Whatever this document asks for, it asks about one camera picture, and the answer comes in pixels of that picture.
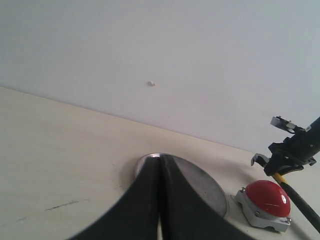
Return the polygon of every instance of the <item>metal plate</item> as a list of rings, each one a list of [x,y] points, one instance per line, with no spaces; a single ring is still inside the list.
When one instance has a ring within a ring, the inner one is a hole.
[[[134,175],[137,176],[147,158],[158,158],[166,153],[151,153],[140,158],[135,166]],[[178,156],[170,155],[178,165],[182,174],[195,192],[210,208],[215,210],[221,217],[225,217],[229,210],[228,200],[219,184],[204,170],[197,165]]]

